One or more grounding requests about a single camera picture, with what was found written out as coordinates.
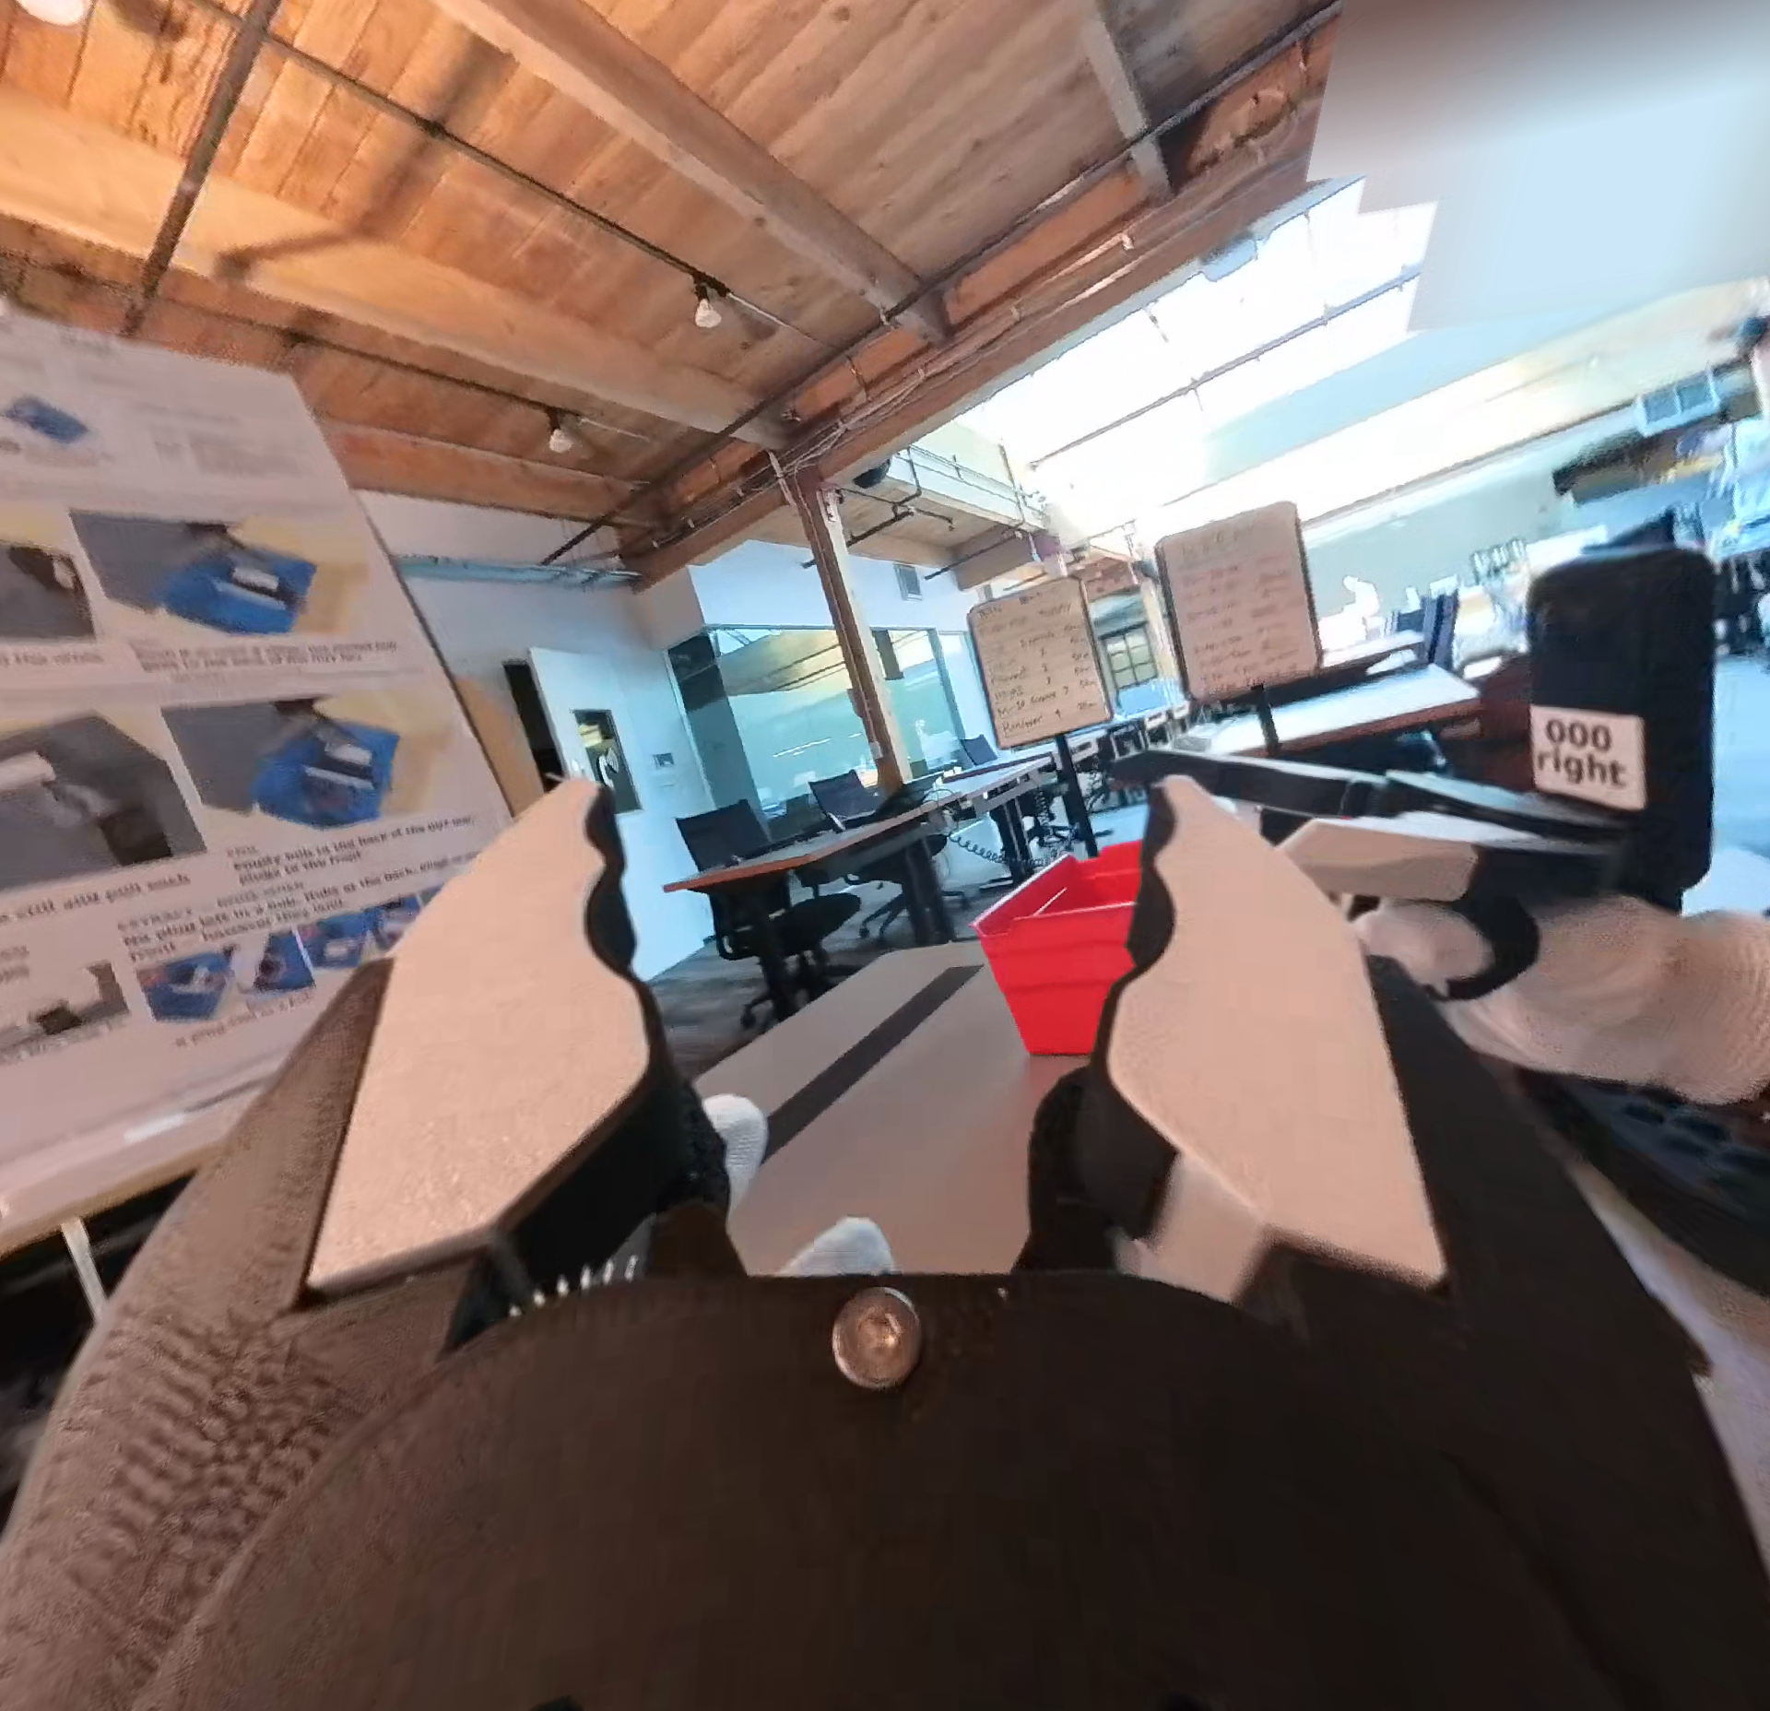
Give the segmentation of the handwritten whiteboard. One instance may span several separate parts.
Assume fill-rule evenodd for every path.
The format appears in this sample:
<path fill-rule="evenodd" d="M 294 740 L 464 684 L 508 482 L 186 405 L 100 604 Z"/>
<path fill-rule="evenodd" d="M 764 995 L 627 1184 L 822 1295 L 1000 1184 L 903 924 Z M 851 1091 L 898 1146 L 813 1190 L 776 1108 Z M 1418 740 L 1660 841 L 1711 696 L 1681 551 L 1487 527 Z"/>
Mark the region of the handwritten whiteboard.
<path fill-rule="evenodd" d="M 1276 754 L 1270 690 L 1322 664 L 1295 503 L 1176 529 L 1155 545 L 1155 564 L 1183 696 L 1248 703 L 1267 754 Z"/>
<path fill-rule="evenodd" d="M 978 604 L 966 617 L 993 744 L 1003 751 L 1057 754 L 1065 814 L 1082 856 L 1100 846 L 1073 760 L 1073 736 L 1107 729 L 1114 698 L 1107 690 L 1094 636 L 1089 604 L 1077 577 Z"/>

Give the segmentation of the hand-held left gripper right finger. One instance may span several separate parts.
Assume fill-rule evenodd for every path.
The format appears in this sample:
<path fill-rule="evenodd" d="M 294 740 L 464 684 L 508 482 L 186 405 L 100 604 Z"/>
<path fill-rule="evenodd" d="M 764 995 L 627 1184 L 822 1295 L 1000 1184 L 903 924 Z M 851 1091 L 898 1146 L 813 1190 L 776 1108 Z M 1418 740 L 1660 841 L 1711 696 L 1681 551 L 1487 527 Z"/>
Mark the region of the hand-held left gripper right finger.
<path fill-rule="evenodd" d="M 1121 1274 L 1239 1302 L 1291 1253 L 1433 1290 L 1445 1260 L 1359 939 L 1190 778 L 1149 798 L 1100 1019 L 1100 1213 Z"/>

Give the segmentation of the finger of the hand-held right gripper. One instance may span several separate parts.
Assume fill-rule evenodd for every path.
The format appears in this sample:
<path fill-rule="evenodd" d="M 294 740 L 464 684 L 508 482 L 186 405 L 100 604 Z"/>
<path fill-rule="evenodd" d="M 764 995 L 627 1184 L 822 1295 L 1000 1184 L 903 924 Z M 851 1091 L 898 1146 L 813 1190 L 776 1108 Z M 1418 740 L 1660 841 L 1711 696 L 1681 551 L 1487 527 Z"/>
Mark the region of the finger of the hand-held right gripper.
<path fill-rule="evenodd" d="M 1187 778 L 1215 798 L 1279 814 L 1392 817 L 1392 789 L 1384 776 L 1369 773 L 1202 749 L 1141 749 L 1110 768 L 1112 784 L 1149 795 L 1168 778 Z"/>
<path fill-rule="evenodd" d="M 1406 822 L 1310 820 L 1279 843 L 1316 888 L 1339 900 L 1453 903 L 1474 881 L 1485 843 Z"/>

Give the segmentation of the person's left hand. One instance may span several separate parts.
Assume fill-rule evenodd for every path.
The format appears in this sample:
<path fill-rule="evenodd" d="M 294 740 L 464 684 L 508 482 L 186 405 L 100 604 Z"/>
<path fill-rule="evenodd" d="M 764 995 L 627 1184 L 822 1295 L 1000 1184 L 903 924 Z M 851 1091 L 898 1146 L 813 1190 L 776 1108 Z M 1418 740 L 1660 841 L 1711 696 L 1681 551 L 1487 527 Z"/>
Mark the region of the person's left hand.
<path fill-rule="evenodd" d="M 703 1102 L 705 1116 L 717 1135 L 723 1174 L 725 1210 L 734 1215 L 764 1165 L 769 1142 L 765 1114 L 748 1098 L 710 1096 Z M 868 1217 L 843 1217 L 802 1244 L 779 1268 L 778 1277 L 875 1277 L 895 1274 L 895 1257 L 883 1230 Z"/>

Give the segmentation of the person's right hand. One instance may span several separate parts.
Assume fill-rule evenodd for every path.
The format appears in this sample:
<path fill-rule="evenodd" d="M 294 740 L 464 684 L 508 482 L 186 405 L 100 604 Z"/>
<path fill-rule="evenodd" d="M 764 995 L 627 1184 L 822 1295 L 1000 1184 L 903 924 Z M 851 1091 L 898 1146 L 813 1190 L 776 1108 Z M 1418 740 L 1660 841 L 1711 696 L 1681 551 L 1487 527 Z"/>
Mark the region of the person's right hand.
<path fill-rule="evenodd" d="M 1696 1105 L 1766 1101 L 1766 916 L 1603 896 L 1540 907 L 1534 924 L 1534 961 L 1479 996 L 1492 942 L 1448 905 L 1383 903 L 1355 929 L 1481 1058 Z"/>

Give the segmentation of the black mesh wrist rest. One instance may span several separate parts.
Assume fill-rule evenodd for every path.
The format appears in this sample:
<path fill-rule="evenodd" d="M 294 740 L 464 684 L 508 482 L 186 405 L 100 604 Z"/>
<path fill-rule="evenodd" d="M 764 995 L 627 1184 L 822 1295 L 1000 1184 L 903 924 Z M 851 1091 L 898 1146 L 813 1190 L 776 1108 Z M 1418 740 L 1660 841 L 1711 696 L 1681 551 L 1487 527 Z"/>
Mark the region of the black mesh wrist rest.
<path fill-rule="evenodd" d="M 1522 1081 L 1574 1156 L 1657 1233 L 1766 1297 L 1766 1124 L 1652 1088 L 1556 1073 Z"/>

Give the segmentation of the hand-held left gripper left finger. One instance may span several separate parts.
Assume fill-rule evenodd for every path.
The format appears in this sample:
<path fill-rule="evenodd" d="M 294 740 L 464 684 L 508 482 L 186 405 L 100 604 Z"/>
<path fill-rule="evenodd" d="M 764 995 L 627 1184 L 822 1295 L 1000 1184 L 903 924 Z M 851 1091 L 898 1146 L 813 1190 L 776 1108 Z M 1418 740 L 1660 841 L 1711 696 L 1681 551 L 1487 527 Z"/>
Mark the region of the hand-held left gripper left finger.
<path fill-rule="evenodd" d="M 305 1270 L 367 1290 L 511 1236 L 662 1072 L 604 786 L 572 778 L 444 885 L 388 970 Z"/>

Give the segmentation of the dark framed booth door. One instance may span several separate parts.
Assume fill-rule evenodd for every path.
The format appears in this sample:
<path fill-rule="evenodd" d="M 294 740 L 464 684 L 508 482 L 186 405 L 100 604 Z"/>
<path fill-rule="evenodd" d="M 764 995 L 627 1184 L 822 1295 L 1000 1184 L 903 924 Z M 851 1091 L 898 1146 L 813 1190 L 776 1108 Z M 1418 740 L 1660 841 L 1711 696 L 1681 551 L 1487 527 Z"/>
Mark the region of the dark framed booth door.
<path fill-rule="evenodd" d="M 587 778 L 574 746 L 572 712 L 609 709 L 643 801 L 636 814 L 654 822 L 677 814 L 685 774 L 681 720 L 659 680 L 623 680 L 607 661 L 551 649 L 528 649 L 503 661 L 503 679 L 544 789 Z M 654 749 L 672 749 L 678 771 L 651 771 Z"/>

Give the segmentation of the red plastic bin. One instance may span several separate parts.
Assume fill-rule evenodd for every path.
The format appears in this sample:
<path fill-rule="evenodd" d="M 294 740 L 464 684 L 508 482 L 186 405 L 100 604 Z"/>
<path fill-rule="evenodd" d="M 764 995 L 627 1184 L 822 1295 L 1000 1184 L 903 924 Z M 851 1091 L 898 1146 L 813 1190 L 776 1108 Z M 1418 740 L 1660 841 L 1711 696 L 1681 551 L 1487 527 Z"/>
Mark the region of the red plastic bin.
<path fill-rule="evenodd" d="M 1138 846 L 1063 856 L 974 922 L 991 979 L 1032 1058 L 1089 1055 L 1110 991 L 1131 972 Z"/>

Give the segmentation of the printed instruction sheet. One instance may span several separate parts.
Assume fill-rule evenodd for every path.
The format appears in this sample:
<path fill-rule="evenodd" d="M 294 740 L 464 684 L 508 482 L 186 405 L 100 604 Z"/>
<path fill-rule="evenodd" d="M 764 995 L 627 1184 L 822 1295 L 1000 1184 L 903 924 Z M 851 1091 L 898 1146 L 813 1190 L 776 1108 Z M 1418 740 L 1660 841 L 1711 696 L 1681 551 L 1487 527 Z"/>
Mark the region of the printed instruction sheet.
<path fill-rule="evenodd" d="M 4 1174 L 253 1089 L 506 822 L 281 378 L 1 333 Z"/>

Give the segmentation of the phone icon door window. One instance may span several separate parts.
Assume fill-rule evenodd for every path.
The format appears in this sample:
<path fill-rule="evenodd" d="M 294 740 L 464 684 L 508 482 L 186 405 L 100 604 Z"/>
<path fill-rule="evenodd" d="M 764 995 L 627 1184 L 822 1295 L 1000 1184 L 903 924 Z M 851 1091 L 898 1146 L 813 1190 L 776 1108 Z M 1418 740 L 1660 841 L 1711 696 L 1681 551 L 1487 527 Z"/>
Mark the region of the phone icon door window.
<path fill-rule="evenodd" d="M 574 709 L 574 746 L 587 778 L 607 789 L 620 814 L 636 814 L 643 809 L 631 761 L 623 749 L 612 712 Z"/>

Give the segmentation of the instruction sheet on board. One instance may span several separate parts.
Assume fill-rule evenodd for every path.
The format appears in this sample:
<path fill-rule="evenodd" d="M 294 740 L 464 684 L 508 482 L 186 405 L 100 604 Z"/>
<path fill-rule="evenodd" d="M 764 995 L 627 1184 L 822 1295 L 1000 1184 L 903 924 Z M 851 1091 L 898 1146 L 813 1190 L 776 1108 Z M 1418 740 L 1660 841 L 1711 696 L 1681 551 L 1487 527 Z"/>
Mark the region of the instruction sheet on board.
<path fill-rule="evenodd" d="M 199 1165 L 535 792 L 471 686 L 4 721 L 4 1249 Z"/>

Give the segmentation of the wooden support post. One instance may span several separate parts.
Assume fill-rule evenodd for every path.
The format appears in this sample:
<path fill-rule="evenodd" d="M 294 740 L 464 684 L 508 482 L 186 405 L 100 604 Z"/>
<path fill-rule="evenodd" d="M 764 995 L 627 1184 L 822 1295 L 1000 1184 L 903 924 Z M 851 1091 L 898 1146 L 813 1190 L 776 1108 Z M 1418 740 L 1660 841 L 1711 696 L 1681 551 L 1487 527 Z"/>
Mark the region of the wooden support post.
<path fill-rule="evenodd" d="M 806 548 L 828 605 L 832 633 L 838 641 L 855 712 L 873 751 L 873 768 L 881 790 L 903 789 L 910 780 L 910 754 L 895 725 L 885 693 L 885 674 L 878 639 L 858 592 L 846 535 L 843 515 L 832 488 L 814 467 L 787 469 L 776 465 L 778 485 L 797 514 Z"/>

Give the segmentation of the wooden office desk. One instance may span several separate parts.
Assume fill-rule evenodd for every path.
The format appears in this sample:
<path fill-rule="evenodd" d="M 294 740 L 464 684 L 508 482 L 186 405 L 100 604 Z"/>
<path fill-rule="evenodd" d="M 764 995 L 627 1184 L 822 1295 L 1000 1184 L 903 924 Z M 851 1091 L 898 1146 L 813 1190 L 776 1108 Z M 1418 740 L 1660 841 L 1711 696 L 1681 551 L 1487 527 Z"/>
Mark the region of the wooden office desk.
<path fill-rule="evenodd" d="M 913 914 L 917 945 L 952 945 L 958 939 L 954 919 L 924 843 L 956 827 L 959 814 L 991 814 L 1022 795 L 1040 789 L 1052 774 L 1054 761 L 1050 754 L 1013 758 L 997 768 L 978 771 L 956 778 L 942 789 L 934 789 L 927 801 L 903 814 L 792 841 L 764 856 L 689 874 L 666 885 L 664 894 L 721 896 L 734 912 L 735 922 L 750 929 L 755 938 L 765 978 L 776 979 L 789 970 L 789 954 L 771 908 L 765 905 L 768 891 L 805 869 L 837 879 L 859 872 L 879 857 L 901 857 L 907 859 L 913 879 L 913 903 L 909 910 Z"/>
<path fill-rule="evenodd" d="M 1436 664 L 1415 664 L 1398 674 L 1371 679 L 1270 709 L 1275 758 L 1300 758 L 1365 740 L 1440 729 L 1481 715 L 1476 686 Z"/>

